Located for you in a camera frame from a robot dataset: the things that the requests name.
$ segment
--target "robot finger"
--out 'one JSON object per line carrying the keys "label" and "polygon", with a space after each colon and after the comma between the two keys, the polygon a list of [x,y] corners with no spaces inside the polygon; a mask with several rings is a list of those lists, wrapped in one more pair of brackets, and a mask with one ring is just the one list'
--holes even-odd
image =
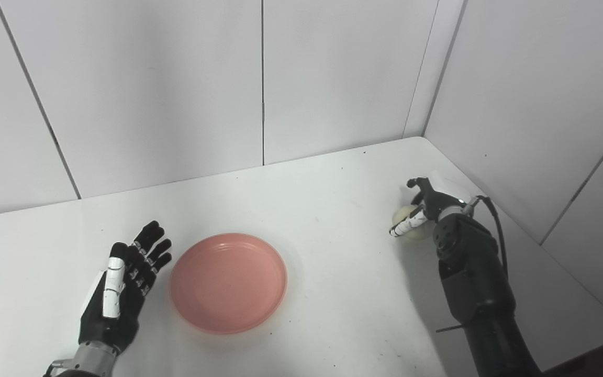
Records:
{"label": "robot finger", "polygon": [[158,260],[155,261],[155,263],[153,263],[153,272],[155,272],[156,274],[161,270],[162,267],[165,267],[165,265],[169,262],[171,262],[172,260],[172,255],[170,253],[163,253],[163,255],[160,255],[160,257],[158,258]]}
{"label": "robot finger", "polygon": [[146,252],[150,250],[155,242],[164,236],[164,229],[160,224],[153,220],[150,224],[143,227],[141,233],[134,239],[135,244],[144,249]]}
{"label": "robot finger", "polygon": [[153,251],[150,251],[150,253],[148,254],[148,263],[155,263],[155,261],[158,260],[160,255],[162,255],[162,253],[164,253],[165,251],[169,250],[171,246],[172,242],[168,238],[158,243],[158,245],[155,246]]}

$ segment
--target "robotic hand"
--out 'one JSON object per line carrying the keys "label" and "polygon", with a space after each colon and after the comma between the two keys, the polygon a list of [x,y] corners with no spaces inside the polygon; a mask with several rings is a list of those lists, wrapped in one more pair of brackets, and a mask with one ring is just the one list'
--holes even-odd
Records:
{"label": "robotic hand", "polygon": [[[504,237],[495,206],[486,196],[468,203],[464,190],[433,173],[411,179],[420,192],[408,217],[390,229],[398,237],[428,220],[439,257],[439,275],[450,312],[464,329],[480,377],[530,377],[541,375],[515,322],[515,298],[507,277]],[[495,218],[502,260],[490,231],[473,219],[474,207],[483,201]]]}
{"label": "robotic hand", "polygon": [[60,377],[110,377],[115,359],[134,341],[139,313],[157,274],[172,259],[157,221],[143,227],[127,246],[113,244],[104,272],[81,317],[79,349],[74,358],[53,362],[43,377],[64,370]]}

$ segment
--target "white finger segment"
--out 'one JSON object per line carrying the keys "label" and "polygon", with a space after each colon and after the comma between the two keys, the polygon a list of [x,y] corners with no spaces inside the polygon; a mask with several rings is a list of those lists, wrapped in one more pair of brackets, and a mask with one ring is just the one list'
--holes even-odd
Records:
{"label": "white finger segment", "polygon": [[124,276],[125,261],[116,257],[108,258],[102,305],[102,315],[105,318],[120,317],[120,293],[125,288],[122,281]]}

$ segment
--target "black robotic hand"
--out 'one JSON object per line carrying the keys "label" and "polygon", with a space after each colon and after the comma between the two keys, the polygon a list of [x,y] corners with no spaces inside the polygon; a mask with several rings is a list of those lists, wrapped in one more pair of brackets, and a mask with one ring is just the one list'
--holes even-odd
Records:
{"label": "black robotic hand", "polygon": [[[120,354],[134,341],[139,329],[139,313],[146,300],[146,294],[155,284],[160,269],[172,259],[166,252],[172,245],[169,239],[161,241],[153,248],[163,236],[164,229],[157,221],[153,221],[143,227],[132,245],[127,246],[121,242],[113,245],[110,250],[109,269],[113,269],[113,261],[117,261],[115,258],[122,260],[118,261],[124,269],[124,274],[120,274],[122,283],[119,289],[111,289],[113,283],[107,277],[110,271],[103,274],[81,317],[79,344],[88,341],[101,342]],[[115,311],[119,315],[108,315],[109,311]]]}

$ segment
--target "humanoid robot hand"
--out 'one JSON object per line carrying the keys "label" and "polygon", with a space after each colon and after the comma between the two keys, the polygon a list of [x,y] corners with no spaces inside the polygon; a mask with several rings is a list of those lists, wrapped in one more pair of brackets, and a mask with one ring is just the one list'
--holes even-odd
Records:
{"label": "humanoid robot hand", "polygon": [[65,370],[61,377],[110,377],[115,358],[134,341],[146,294],[172,259],[169,239],[154,246],[163,236],[164,229],[152,221],[131,245],[113,244],[108,269],[81,317],[79,350],[73,359],[53,362],[44,377],[60,370]]}

